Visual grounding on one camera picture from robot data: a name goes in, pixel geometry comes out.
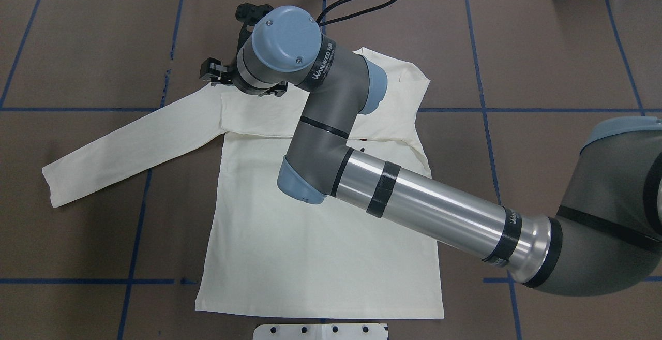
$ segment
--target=black band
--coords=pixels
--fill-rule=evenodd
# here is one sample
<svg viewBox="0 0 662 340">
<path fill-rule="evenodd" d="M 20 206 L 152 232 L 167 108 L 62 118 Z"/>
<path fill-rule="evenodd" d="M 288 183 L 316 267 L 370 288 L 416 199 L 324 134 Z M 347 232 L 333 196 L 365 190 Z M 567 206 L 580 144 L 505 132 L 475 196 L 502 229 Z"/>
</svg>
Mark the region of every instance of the black band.
<svg viewBox="0 0 662 340">
<path fill-rule="evenodd" d="M 337 136 L 341 136 L 341 137 L 343 137 L 344 139 L 348 139 L 348 138 L 350 137 L 350 134 L 347 133 L 347 132 L 343 132 L 342 130 L 340 130 L 340 129 L 336 129 L 336 128 L 334 128 L 333 126 L 328 126 L 328 125 L 326 125 L 326 124 L 324 124 L 324 123 L 320 123 L 320 122 L 317 121 L 317 120 L 312 120 L 312 119 L 307 118 L 307 117 L 305 117 L 305 116 L 301 116 L 301 119 L 298 119 L 298 120 L 299 120 L 301 123 L 306 123 L 306 124 L 308 124 L 308 125 L 312 125 L 312 126 L 314 126 L 315 128 L 319 128 L 319 129 L 321 129 L 321 130 L 326 130 L 327 132 L 332 133 L 332 134 L 337 135 Z"/>
<path fill-rule="evenodd" d="M 506 210 L 506 223 L 503 225 L 501 238 L 499 238 L 499 242 L 496 244 L 492 253 L 488 257 L 483 258 L 484 262 L 492 264 L 495 267 L 505 267 L 508 264 L 522 234 L 522 216 L 508 208 L 504 208 L 504 210 Z"/>
<path fill-rule="evenodd" d="M 537 286 L 545 283 L 547 278 L 551 275 L 551 272 L 556 267 L 556 262 L 559 260 L 559 255 L 561 255 L 561 246 L 563 246 L 563 229 L 558 220 L 549 218 L 549 223 L 551 224 L 551 238 L 549 239 L 549 249 L 547 250 L 547 255 L 545 260 L 542 262 L 542 266 L 537 271 L 536 275 L 531 278 L 527 283 L 523 285 L 529 288 L 536 288 Z"/>
<path fill-rule="evenodd" d="M 338 184 L 340 184 L 340 178 L 342 178 L 343 172 L 345 172 L 345 167 L 347 166 L 347 161 L 350 161 L 350 156 L 352 156 L 354 149 L 349 147 L 345 153 L 345 157 L 340 163 L 340 168 L 338 168 L 338 173 L 336 173 L 336 179 L 333 181 L 333 187 L 331 187 L 331 196 L 336 197 L 336 192 L 338 191 Z"/>
<path fill-rule="evenodd" d="M 370 200 L 370 204 L 366 210 L 367 213 L 381 218 L 390 199 L 390 195 L 393 193 L 393 186 L 395 186 L 395 180 L 398 178 L 399 173 L 399 165 L 394 165 L 390 161 L 384 163 L 384 169 L 381 172 L 377 186 L 374 188 L 373 198 Z"/>
<path fill-rule="evenodd" d="M 657 210 L 660 180 L 662 180 L 662 152 L 653 162 L 648 175 L 646 175 L 646 182 L 643 184 L 643 211 L 646 214 L 648 224 L 658 234 L 662 234 L 661 215 Z"/>
<path fill-rule="evenodd" d="M 558 217 L 573 220 L 574 222 L 590 227 L 595 231 L 603 232 L 616 239 L 620 239 L 625 243 L 637 246 L 638 248 L 653 253 L 662 253 L 661 241 L 629 227 L 615 224 L 609 220 L 601 219 L 600 217 L 595 217 L 594 215 L 577 211 L 573 208 L 568 208 L 567 206 L 559 206 L 556 215 Z"/>
<path fill-rule="evenodd" d="M 336 42 L 322 35 L 322 44 L 320 45 L 319 53 L 317 53 L 317 58 L 312 64 L 308 75 L 305 76 L 297 87 L 302 88 L 306 92 L 312 92 L 322 85 L 322 82 L 324 82 L 324 79 L 326 79 L 329 73 L 329 69 L 331 69 L 335 55 Z"/>
</svg>

